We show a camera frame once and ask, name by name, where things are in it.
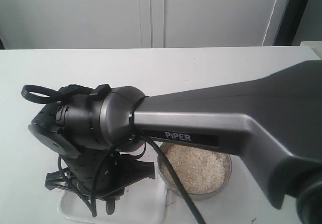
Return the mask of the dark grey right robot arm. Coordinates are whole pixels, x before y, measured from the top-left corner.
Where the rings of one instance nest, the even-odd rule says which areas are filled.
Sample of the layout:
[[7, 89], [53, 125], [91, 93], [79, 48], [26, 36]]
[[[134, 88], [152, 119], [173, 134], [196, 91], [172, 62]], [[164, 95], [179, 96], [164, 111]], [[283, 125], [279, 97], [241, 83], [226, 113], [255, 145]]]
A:
[[43, 108], [29, 131], [58, 153], [66, 168], [47, 174], [47, 189], [75, 193], [97, 215], [112, 214], [125, 187], [154, 178], [153, 163], [132, 155], [149, 144], [170, 172], [198, 223], [201, 213], [157, 142], [240, 156], [270, 204], [296, 199], [302, 223], [321, 223], [321, 61], [304, 61], [269, 76], [149, 97], [131, 86], [25, 85]]

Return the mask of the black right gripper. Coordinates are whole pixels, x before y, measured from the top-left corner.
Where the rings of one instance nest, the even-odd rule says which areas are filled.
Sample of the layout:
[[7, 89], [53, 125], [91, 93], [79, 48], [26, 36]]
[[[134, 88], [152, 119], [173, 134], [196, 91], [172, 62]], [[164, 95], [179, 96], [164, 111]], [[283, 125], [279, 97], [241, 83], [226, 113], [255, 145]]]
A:
[[[76, 159], [62, 157], [67, 167], [70, 182], [86, 198], [90, 198], [94, 176], [105, 151], [86, 151]], [[137, 160], [138, 156], [114, 152], [106, 158], [98, 174], [95, 197], [107, 200], [110, 197], [119, 198], [124, 194], [125, 187], [145, 178], [155, 178], [154, 162]]]

